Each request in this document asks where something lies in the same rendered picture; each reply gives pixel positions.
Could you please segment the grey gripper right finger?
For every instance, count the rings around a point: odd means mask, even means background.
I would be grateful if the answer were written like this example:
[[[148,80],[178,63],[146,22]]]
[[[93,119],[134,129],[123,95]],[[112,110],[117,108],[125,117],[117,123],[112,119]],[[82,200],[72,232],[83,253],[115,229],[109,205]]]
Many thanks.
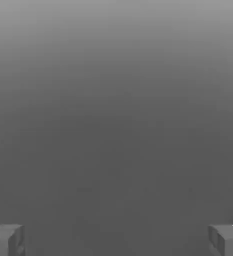
[[[233,224],[209,225],[208,240],[213,256],[233,256]]]

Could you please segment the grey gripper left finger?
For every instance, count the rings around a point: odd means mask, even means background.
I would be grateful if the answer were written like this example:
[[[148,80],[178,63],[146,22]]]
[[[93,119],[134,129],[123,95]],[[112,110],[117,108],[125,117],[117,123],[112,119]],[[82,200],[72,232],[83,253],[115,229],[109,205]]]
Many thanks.
[[[21,224],[0,224],[0,256],[26,256],[26,229]]]

